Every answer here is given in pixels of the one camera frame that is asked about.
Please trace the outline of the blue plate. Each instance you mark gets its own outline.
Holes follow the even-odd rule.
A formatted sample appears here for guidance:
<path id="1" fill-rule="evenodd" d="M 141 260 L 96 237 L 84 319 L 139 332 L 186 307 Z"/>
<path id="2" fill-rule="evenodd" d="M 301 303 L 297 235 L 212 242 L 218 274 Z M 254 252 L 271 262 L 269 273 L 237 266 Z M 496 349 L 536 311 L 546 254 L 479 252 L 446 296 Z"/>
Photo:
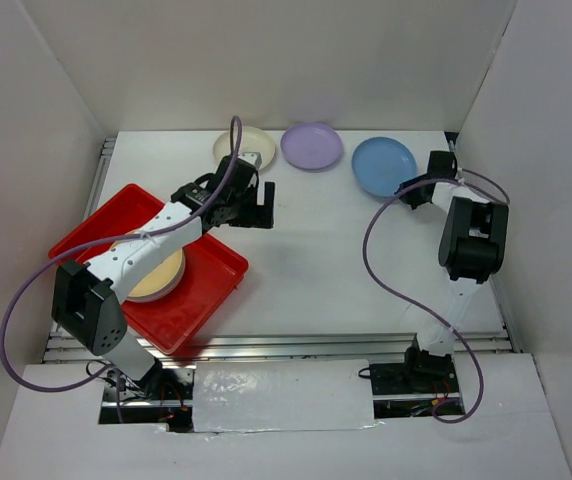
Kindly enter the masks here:
<path id="1" fill-rule="evenodd" d="M 377 197 L 392 196 L 404 182 L 418 175 L 414 155 L 401 142 L 372 137 L 354 150 L 351 168 L 359 187 Z"/>

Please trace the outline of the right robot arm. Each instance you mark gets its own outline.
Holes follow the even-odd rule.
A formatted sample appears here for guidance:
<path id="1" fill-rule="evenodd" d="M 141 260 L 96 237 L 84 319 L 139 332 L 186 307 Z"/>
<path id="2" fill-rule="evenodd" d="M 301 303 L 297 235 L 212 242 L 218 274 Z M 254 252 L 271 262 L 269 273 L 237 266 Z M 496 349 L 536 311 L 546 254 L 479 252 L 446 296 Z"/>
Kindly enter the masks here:
<path id="1" fill-rule="evenodd" d="M 454 332 L 461 328 L 472 296 L 502 266 L 509 206 L 467 186 L 451 152 L 432 151 L 427 172 L 400 187 L 413 185 L 417 188 L 401 197 L 404 204 L 412 209 L 432 204 L 446 213 L 438 263 L 450 287 L 446 322 L 420 330 L 405 352 L 402 381 L 408 389 L 421 392 L 452 370 Z"/>

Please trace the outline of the orange plate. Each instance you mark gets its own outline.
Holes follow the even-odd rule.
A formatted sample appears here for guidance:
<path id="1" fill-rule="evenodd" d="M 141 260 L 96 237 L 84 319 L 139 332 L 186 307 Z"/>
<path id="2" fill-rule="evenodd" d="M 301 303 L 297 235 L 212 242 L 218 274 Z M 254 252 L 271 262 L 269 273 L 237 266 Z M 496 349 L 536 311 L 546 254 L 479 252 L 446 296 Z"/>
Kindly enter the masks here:
<path id="1" fill-rule="evenodd" d="M 149 303 L 164 297 L 180 283 L 185 267 L 184 250 L 179 249 L 145 276 L 133 288 L 127 300 L 135 303 Z"/>

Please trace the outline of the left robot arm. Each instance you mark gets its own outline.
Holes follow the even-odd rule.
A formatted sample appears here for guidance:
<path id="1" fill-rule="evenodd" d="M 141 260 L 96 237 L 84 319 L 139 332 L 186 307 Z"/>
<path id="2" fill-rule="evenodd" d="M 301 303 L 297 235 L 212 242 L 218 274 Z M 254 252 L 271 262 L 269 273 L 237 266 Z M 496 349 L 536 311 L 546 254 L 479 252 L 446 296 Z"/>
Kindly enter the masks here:
<path id="1" fill-rule="evenodd" d="M 94 356 L 114 365 L 138 397 L 155 397 L 171 376 L 129 333 L 123 303 L 156 267 L 212 228 L 272 228 L 274 183 L 264 183 L 264 202 L 257 202 L 261 164 L 258 152 L 224 157 L 215 173 L 180 187 L 144 225 L 107 251 L 58 266 L 53 319 Z"/>

